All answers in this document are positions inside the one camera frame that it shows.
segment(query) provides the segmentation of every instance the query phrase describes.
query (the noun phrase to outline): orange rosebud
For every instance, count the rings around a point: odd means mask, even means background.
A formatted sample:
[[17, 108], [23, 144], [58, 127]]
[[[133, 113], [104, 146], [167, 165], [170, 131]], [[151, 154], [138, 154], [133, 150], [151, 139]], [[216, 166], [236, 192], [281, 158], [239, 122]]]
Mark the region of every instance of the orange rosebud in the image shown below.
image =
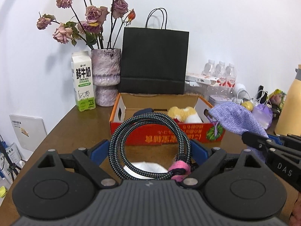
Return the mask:
[[126, 22], [126, 25], [130, 25], [131, 22], [132, 22], [132, 20], [134, 20], [135, 18], [136, 18], [136, 14], [135, 14], [134, 9], [132, 9], [132, 10], [130, 11], [130, 13], [128, 14], [128, 20], [127, 20], [127, 22]]

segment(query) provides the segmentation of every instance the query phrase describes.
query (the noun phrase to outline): fresh milk carton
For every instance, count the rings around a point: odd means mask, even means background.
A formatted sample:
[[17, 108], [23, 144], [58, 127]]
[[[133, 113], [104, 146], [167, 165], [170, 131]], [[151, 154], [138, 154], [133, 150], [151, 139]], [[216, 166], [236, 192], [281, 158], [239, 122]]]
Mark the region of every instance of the fresh milk carton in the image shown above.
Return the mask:
[[79, 111], [94, 109], [92, 62], [88, 51], [72, 53], [71, 70], [77, 108]]

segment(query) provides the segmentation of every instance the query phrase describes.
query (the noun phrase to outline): yellow and white plush toy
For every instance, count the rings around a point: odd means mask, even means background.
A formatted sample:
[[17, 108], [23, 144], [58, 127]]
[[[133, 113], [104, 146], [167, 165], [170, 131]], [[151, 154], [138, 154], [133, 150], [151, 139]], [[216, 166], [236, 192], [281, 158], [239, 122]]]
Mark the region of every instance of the yellow and white plush toy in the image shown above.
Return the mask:
[[203, 123], [199, 117], [197, 111], [193, 107], [187, 107], [185, 109], [179, 109], [174, 106], [169, 109], [167, 114], [172, 119], [177, 119], [180, 122], [184, 123]]

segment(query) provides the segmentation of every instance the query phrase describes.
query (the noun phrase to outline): braided cable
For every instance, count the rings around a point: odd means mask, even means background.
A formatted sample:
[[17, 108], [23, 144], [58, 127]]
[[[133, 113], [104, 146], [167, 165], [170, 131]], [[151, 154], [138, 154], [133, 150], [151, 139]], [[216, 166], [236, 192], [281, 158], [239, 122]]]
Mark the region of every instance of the braided cable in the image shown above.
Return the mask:
[[168, 115], [163, 113], [145, 113], [139, 116], [135, 116], [124, 121], [113, 133], [110, 144], [109, 144], [109, 162], [117, 174], [117, 176], [121, 179], [131, 179], [131, 180], [140, 180], [136, 177], [133, 177], [129, 173], [127, 173], [119, 159], [119, 152], [122, 161], [124, 164], [133, 172], [146, 176], [155, 180], [166, 180], [171, 179], [174, 175], [173, 171], [169, 171], [167, 173], [153, 173], [140, 170], [133, 166], [126, 158], [125, 155], [125, 142], [130, 133], [138, 127], [148, 124], [159, 124], [163, 126], [167, 126], [176, 136], [179, 143], [179, 155], [185, 155], [187, 164], [190, 163], [191, 159], [191, 145], [190, 140], [187, 135], [179, 128], [177, 123]]

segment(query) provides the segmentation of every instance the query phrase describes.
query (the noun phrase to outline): green plant illustration on box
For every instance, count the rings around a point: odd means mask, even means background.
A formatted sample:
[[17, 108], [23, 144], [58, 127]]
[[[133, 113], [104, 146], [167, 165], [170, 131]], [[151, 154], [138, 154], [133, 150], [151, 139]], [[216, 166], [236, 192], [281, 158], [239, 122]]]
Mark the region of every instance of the green plant illustration on box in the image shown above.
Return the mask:
[[224, 129], [220, 124], [218, 124], [217, 126], [213, 126], [206, 133], [206, 138], [209, 141], [213, 142], [222, 135], [223, 131], [224, 131]]

